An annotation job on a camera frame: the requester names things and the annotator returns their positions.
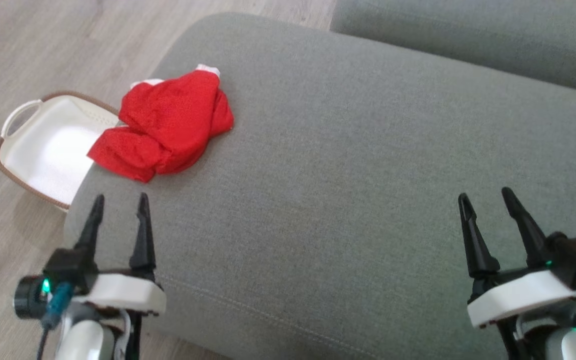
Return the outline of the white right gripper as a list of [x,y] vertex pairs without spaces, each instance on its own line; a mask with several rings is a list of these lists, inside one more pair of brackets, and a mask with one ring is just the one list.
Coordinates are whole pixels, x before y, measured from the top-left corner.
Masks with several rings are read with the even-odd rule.
[[[551,261],[546,235],[510,187],[503,187],[503,202],[515,220],[529,268]],[[475,329],[487,328],[516,318],[519,324],[544,319],[571,326],[576,316],[576,289],[571,289],[549,269],[515,269],[500,273],[499,261],[491,255],[477,225],[477,214],[466,193],[458,196],[467,271],[473,280],[467,314]]]

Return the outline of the red garment with white trim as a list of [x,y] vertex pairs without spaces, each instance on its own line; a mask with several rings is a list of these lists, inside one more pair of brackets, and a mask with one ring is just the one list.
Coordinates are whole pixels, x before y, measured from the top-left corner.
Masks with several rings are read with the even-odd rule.
[[87,157],[141,183],[189,169],[212,139],[234,127],[221,72],[207,64],[174,79],[133,84],[122,98],[118,119],[121,125],[106,129]]

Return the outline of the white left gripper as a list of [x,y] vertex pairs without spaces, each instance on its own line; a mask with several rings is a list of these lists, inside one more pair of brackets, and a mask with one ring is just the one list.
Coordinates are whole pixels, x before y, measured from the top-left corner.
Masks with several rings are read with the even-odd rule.
[[[105,196],[98,194],[74,249],[96,253],[98,231],[104,212]],[[166,313],[167,296],[154,273],[157,262],[150,202],[146,193],[140,194],[136,216],[139,225],[128,262],[131,272],[99,273],[89,292],[75,295],[72,301],[143,315],[159,316]]]

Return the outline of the white laundry basket brown rim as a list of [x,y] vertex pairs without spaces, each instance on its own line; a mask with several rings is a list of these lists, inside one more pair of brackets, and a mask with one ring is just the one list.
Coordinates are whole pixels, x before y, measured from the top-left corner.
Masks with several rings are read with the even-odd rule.
[[90,148],[117,125],[118,109],[77,91],[19,105],[0,132],[0,171],[26,191],[68,212],[93,162]]

